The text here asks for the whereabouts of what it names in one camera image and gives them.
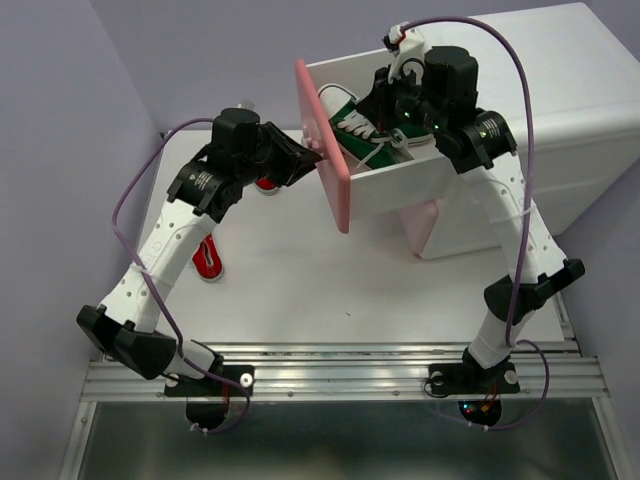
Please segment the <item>green sneaker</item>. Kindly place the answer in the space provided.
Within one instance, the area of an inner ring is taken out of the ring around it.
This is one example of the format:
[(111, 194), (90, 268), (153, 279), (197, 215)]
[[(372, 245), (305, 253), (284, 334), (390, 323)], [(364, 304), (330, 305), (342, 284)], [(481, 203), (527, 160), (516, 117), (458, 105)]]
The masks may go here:
[(352, 162), (352, 171), (386, 168), (404, 161), (406, 149), (391, 144), (390, 132), (379, 132), (356, 110), (358, 97), (347, 88), (329, 83), (318, 90), (339, 147)]
[(399, 125), (389, 133), (391, 144), (395, 148), (408, 149), (424, 145), (433, 139), (433, 135), (414, 125)]

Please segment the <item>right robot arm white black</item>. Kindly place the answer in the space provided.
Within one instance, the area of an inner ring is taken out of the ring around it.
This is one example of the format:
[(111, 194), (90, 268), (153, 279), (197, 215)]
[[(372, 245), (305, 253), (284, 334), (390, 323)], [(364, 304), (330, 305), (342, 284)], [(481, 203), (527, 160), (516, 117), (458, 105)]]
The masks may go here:
[(485, 319), (458, 363), (429, 368), (426, 390), (449, 395), (517, 393), (509, 358), (527, 321), (582, 277), (552, 238), (522, 173), (517, 144), (505, 118), (477, 105), (479, 66), (461, 47), (437, 46), (419, 60), (420, 74), (375, 71), (357, 110), (380, 131), (412, 125), (433, 135), (435, 147), (484, 209), (504, 253), (508, 273), (485, 288)]

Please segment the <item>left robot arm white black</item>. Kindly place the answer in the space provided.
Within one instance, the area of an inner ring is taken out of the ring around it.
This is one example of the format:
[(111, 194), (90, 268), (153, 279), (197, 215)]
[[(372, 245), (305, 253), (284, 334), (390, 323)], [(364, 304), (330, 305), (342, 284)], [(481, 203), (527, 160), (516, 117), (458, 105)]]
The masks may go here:
[(267, 179), (290, 187), (321, 157), (248, 109), (226, 108), (210, 124), (210, 141), (170, 183), (147, 239), (128, 251), (126, 273), (98, 305), (82, 307), (77, 323), (101, 352), (147, 380), (187, 378), (202, 394), (225, 384), (246, 396), (240, 382), (223, 377), (219, 354), (185, 340), (166, 299), (246, 186)]

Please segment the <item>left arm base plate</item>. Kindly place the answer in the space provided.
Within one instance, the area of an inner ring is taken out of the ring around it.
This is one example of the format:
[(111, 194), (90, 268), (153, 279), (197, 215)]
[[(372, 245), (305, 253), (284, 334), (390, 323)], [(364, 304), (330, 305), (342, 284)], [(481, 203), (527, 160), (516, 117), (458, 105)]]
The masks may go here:
[(250, 364), (222, 368), (223, 381), (166, 376), (163, 396), (185, 401), (185, 419), (191, 431), (210, 436), (229, 431), (242, 422), (250, 409), (256, 379)]

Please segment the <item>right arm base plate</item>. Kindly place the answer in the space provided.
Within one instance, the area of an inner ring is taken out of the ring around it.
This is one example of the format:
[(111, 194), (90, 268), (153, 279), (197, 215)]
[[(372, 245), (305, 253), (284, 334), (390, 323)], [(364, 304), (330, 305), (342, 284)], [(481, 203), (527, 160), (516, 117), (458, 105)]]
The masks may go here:
[(489, 370), (466, 363), (432, 364), (422, 388), (435, 399), (459, 396), (459, 420), (484, 430), (497, 427), (503, 411), (501, 397), (521, 391), (515, 366), (510, 362)]

